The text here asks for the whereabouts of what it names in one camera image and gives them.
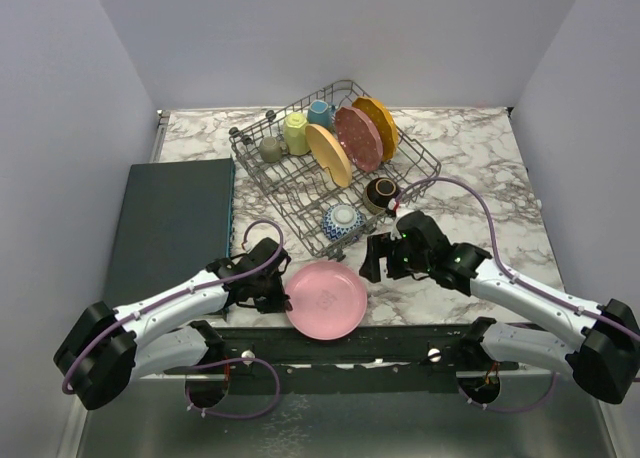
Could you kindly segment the cream yellow round plate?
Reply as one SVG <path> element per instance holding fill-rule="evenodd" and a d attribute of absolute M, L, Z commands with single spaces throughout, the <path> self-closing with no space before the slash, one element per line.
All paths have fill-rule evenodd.
<path fill-rule="evenodd" d="M 306 140 L 314 158 L 332 181 L 341 188 L 348 187 L 352 182 L 351 162 L 334 135 L 322 126 L 308 124 Z"/>

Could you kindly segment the blue ceramic mug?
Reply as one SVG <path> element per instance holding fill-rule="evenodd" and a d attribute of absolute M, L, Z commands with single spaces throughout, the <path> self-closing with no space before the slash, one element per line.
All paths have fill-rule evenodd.
<path fill-rule="evenodd" d="M 307 109 L 307 122 L 322 126 L 328 130 L 333 127 L 336 107 L 333 103 L 323 100 L 314 100 Z"/>

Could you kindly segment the brown patterned bowl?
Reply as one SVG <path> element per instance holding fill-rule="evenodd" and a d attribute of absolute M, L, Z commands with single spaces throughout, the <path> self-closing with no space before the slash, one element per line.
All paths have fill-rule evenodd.
<path fill-rule="evenodd" d="M 363 191 L 365 208 L 373 215 L 382 213 L 389 202 L 400 193 L 395 181 L 388 177 L 376 178 L 368 183 Z"/>

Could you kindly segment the red blue patterned bowl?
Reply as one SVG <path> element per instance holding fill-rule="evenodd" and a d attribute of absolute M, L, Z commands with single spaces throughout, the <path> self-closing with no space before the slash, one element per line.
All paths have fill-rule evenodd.
<path fill-rule="evenodd" d="M 330 241 L 335 242 L 364 224 L 364 215 L 353 205 L 337 203 L 323 215 L 321 228 Z"/>

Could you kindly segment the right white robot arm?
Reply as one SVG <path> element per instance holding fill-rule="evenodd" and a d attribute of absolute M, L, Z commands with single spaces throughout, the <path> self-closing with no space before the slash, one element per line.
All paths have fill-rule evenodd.
<path fill-rule="evenodd" d="M 639 324 L 631 308 L 602 305 L 527 281 L 470 243 L 452 243 L 430 216 L 410 211 L 391 231 L 370 235 L 361 277 L 377 283 L 432 279 L 440 287 L 492 302 L 535 324 L 520 329 L 478 319 L 460 345 L 469 368 L 519 362 L 570 376 L 592 397 L 610 404 L 625 398 L 639 371 Z"/>

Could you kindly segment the grey wire dish rack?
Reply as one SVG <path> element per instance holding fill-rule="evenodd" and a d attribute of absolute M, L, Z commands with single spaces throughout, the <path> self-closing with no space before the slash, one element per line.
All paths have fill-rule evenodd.
<path fill-rule="evenodd" d="M 260 157 L 259 145 L 273 137 L 286 144 L 285 120 L 295 112 L 306 112 L 313 101 L 342 107 L 369 94 L 355 81 L 333 82 L 280 109 L 269 109 L 263 117 L 242 128 L 232 127 L 229 140 L 235 158 L 248 172 L 262 194 L 315 258 L 341 261 L 344 249 L 374 232 L 386 218 L 383 211 L 372 214 L 363 202 L 366 186 L 375 178 L 389 178 L 403 188 L 416 179 L 431 178 L 441 171 L 440 161 L 419 139 L 398 129 L 399 144 L 391 160 L 370 173 L 358 169 L 335 137 L 322 138 L 321 146 L 302 156 L 285 151 L 275 163 Z M 329 208 L 349 204 L 364 215 L 364 222 L 344 237 L 330 238 L 322 230 Z"/>

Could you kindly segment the pink polka dot plate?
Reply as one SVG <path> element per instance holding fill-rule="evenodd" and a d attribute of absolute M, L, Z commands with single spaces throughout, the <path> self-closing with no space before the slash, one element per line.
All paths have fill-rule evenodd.
<path fill-rule="evenodd" d="M 380 166 L 382 141 L 373 121 L 363 111 L 340 107 L 335 113 L 334 128 L 347 157 L 358 169 L 369 173 Z"/>

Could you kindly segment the light green ceramic mug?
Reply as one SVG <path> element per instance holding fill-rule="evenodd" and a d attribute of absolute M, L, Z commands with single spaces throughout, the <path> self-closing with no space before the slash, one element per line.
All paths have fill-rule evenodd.
<path fill-rule="evenodd" d="M 288 152 L 294 156 L 302 156 L 310 151 L 306 140 L 308 120 L 301 112 L 292 112 L 284 119 L 283 136 Z"/>

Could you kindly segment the grey ceramic mug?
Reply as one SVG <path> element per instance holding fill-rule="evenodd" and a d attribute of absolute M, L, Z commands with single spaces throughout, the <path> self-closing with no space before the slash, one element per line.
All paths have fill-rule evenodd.
<path fill-rule="evenodd" d="M 263 162 L 272 164 L 280 161 L 288 153 L 288 149 L 277 137 L 265 136 L 260 141 L 258 152 Z"/>

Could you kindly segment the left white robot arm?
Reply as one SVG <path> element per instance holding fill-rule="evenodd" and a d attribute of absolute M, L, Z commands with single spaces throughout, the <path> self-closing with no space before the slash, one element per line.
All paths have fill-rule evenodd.
<path fill-rule="evenodd" d="M 249 252 L 217 259 L 150 298 L 120 308 L 103 301 L 88 306 L 53 357 L 62 392 L 98 409 L 142 374 L 145 351 L 164 338 L 175 340 L 173 332 L 189 321 L 249 300 L 262 314 L 288 310 L 282 275 L 290 263 L 280 243 L 264 238 Z"/>

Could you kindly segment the yellow polka dot plate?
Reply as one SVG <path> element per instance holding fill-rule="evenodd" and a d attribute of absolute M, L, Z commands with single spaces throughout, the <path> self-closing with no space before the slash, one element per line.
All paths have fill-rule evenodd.
<path fill-rule="evenodd" d="M 379 100 L 359 96 L 352 106 L 364 112 L 375 125 L 383 146 L 382 161 L 390 161 L 398 148 L 399 134 L 391 113 Z"/>

